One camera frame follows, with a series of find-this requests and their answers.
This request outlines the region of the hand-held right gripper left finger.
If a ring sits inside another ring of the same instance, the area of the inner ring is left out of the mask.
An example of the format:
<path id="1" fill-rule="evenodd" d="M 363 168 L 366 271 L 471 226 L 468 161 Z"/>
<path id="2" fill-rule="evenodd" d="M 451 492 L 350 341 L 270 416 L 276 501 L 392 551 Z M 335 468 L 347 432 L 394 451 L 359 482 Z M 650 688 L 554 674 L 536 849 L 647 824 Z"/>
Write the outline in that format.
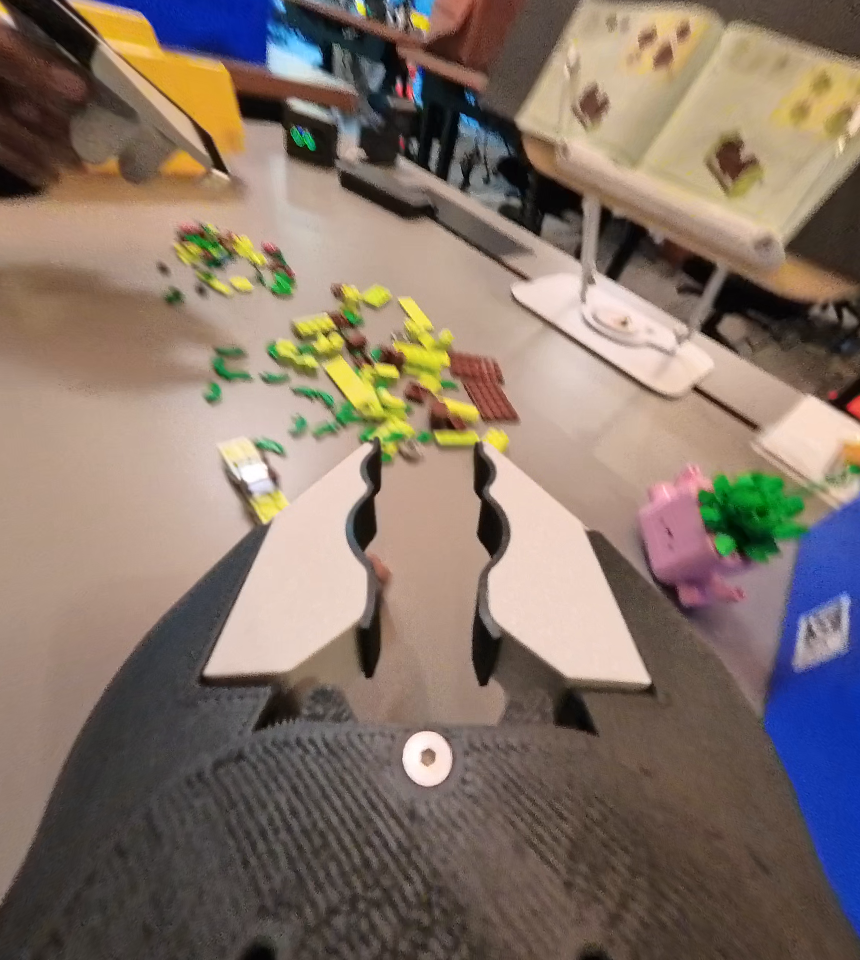
<path id="1" fill-rule="evenodd" d="M 381 449 L 359 446 L 268 523 L 203 667 L 215 687 L 342 686 L 372 678 L 383 585 L 377 531 Z"/>

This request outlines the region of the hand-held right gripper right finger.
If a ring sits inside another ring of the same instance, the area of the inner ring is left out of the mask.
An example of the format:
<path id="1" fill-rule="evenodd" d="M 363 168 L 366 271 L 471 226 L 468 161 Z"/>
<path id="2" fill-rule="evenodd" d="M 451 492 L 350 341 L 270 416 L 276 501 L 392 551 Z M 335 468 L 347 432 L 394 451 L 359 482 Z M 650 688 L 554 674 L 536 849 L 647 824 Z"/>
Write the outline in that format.
<path id="1" fill-rule="evenodd" d="M 650 689 L 587 527 L 490 442 L 473 448 L 473 484 L 488 555 L 472 628 L 478 684 L 518 656 L 564 690 Z"/>

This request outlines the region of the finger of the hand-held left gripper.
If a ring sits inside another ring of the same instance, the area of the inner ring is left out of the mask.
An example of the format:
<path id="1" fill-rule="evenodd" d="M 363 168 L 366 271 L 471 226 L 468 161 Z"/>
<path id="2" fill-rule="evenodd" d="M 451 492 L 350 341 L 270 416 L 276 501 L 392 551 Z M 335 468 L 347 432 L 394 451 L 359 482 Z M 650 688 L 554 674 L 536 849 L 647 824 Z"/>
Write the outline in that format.
<path id="1" fill-rule="evenodd" d="M 202 167 L 211 183 L 231 182 L 220 148 L 208 130 L 121 55 L 100 45 L 89 68 L 94 80 L 111 95 L 114 106 L 124 106 L 136 124 L 117 154 L 125 179 L 140 183 L 151 178 L 173 153 L 184 152 Z"/>

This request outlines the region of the yellow and brown lego assembly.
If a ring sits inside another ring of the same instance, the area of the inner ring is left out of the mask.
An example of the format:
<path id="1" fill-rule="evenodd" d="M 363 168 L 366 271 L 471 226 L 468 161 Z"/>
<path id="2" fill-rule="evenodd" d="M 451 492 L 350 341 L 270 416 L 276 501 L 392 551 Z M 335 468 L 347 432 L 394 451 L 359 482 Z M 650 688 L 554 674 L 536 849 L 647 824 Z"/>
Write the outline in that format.
<path id="1" fill-rule="evenodd" d="M 217 444 L 217 450 L 228 482 L 257 524 L 268 524 L 289 505 L 268 451 L 253 439 L 224 440 Z"/>

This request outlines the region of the instruction booklet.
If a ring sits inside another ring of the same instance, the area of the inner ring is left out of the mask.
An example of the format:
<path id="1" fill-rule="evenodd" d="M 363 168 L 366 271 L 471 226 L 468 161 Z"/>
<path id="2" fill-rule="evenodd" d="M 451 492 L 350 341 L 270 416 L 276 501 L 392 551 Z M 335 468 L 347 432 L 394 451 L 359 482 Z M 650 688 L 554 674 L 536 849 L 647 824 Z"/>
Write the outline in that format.
<path id="1" fill-rule="evenodd" d="M 704 6 L 582 2 L 515 120 L 589 193 L 770 266 L 860 162 L 860 59 Z"/>

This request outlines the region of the person's left hand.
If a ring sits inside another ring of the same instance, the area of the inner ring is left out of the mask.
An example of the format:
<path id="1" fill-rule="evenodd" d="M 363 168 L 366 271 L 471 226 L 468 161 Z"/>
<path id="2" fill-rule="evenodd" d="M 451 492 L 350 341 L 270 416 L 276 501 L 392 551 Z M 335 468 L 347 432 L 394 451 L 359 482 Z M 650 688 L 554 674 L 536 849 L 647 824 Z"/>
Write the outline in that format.
<path id="1" fill-rule="evenodd" d="M 69 126 L 88 82 L 57 54 L 0 21 L 0 165 L 33 185 L 76 165 Z"/>

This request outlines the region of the yellow plastic bin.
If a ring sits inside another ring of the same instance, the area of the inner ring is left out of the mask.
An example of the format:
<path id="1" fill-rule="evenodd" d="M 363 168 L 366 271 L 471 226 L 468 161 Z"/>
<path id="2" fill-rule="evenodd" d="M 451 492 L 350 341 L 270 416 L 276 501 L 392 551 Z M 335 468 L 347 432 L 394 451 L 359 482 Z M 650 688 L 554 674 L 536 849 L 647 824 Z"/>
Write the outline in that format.
<path id="1" fill-rule="evenodd" d="M 226 164 L 232 155 L 244 149 L 243 122 L 236 94 L 228 72 L 219 61 L 164 49 L 148 20 L 133 10 L 103 2 L 67 3 L 97 29 L 118 54 L 208 130 Z M 120 163 L 115 160 L 98 166 L 83 165 L 100 174 L 122 176 Z M 139 184 L 159 175 L 196 177 L 214 185 L 202 167 L 183 151 L 171 154 L 157 174 Z"/>

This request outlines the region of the pink toy planter figure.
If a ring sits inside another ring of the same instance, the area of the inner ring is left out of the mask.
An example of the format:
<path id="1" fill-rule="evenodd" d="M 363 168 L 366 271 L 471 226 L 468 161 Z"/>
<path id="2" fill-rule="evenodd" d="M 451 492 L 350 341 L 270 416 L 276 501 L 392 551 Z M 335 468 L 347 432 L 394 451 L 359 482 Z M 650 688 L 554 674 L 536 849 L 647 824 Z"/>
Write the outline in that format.
<path id="1" fill-rule="evenodd" d="M 846 488 L 860 491 L 860 441 L 845 442 L 831 472 L 804 486 L 760 471 L 708 475 L 690 464 L 651 486 L 639 510 L 652 576 L 684 609 L 741 603 L 746 592 L 734 577 L 767 565 L 808 533 L 808 498 Z"/>

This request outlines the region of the pile of small toy pieces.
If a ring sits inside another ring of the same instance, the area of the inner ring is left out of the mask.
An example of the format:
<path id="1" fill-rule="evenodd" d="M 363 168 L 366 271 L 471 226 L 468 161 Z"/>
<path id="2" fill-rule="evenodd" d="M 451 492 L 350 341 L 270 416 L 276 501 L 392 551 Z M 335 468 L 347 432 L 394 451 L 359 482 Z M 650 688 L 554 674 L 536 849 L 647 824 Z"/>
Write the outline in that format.
<path id="1" fill-rule="evenodd" d="M 247 235 L 224 230 L 209 222 L 177 226 L 172 255 L 191 278 L 200 298 L 226 299 L 263 290 L 280 300 L 296 291 L 296 274 L 279 246 L 254 242 Z"/>

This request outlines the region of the black charger green display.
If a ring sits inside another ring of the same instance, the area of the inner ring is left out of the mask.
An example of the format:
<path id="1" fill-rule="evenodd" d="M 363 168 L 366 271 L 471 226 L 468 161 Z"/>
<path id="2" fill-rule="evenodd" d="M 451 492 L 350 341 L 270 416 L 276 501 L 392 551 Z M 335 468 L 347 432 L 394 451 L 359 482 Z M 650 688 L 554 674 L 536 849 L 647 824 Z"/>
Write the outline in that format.
<path id="1" fill-rule="evenodd" d="M 334 108 L 296 98 L 283 103 L 282 126 L 289 159 L 322 169 L 338 162 L 339 122 Z"/>

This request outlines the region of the pile of toy bricks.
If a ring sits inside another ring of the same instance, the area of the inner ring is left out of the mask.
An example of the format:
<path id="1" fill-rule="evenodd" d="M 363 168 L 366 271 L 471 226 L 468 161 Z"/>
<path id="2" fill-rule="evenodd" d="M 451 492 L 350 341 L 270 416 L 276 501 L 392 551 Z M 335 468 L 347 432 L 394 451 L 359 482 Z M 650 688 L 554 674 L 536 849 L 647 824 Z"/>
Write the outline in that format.
<path id="1" fill-rule="evenodd" d="M 215 347 L 211 405 L 234 383 L 288 387 L 326 418 L 294 414 L 290 436 L 323 439 L 360 426 L 359 442 L 379 446 L 383 462 L 416 460 L 427 446 L 464 450 L 479 441 L 508 446 L 505 426 L 519 414 L 499 362 L 455 349 L 451 330 L 437 328 L 416 301 L 385 286 L 335 284 L 337 307 L 292 322 L 292 336 L 270 340 L 271 368 L 246 369 L 246 351 Z"/>

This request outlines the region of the black power adapter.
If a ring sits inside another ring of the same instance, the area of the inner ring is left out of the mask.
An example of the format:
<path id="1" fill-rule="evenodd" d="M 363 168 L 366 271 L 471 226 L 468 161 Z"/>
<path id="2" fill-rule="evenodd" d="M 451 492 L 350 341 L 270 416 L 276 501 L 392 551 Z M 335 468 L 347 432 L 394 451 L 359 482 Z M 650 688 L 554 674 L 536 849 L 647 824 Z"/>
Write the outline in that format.
<path id="1" fill-rule="evenodd" d="M 357 145 L 363 162 L 392 167 L 400 153 L 400 132 L 387 117 L 373 114 L 362 121 Z"/>

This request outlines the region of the white book stand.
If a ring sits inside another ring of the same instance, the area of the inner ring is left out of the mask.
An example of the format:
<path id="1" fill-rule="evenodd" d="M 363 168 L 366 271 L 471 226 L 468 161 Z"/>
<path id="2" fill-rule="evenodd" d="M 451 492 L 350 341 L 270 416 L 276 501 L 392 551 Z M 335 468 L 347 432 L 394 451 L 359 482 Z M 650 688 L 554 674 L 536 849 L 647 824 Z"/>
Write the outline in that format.
<path id="1" fill-rule="evenodd" d="M 535 170 L 580 193 L 578 272 L 520 281 L 511 294 L 538 318 L 604 359 L 640 385 L 680 399 L 714 369 L 698 334 L 732 273 L 784 299 L 825 303 L 860 293 L 860 282 L 787 255 L 771 228 L 690 192 L 618 164 L 574 141 L 556 145 L 523 135 Z M 673 319 L 597 269 L 602 208 L 663 235 L 714 264 L 687 323 Z"/>

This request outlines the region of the printed paper sheet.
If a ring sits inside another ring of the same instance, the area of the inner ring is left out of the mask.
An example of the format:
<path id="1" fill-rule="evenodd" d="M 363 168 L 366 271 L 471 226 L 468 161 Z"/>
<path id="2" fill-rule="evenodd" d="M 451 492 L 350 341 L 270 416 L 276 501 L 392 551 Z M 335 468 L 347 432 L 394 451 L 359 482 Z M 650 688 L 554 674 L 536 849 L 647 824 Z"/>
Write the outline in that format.
<path id="1" fill-rule="evenodd" d="M 844 462 L 848 445 L 860 446 L 860 423 L 810 395 L 761 428 L 750 443 L 759 456 L 834 508 L 860 494 L 860 478 Z"/>

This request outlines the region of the blue labelled plastic bin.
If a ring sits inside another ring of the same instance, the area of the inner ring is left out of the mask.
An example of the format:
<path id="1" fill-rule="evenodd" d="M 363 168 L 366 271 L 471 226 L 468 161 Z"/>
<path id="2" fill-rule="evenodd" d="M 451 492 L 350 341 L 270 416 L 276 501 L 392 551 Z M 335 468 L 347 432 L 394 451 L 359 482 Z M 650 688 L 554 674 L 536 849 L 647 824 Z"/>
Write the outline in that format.
<path id="1" fill-rule="evenodd" d="M 860 495 L 799 542 L 764 723 L 860 936 Z"/>

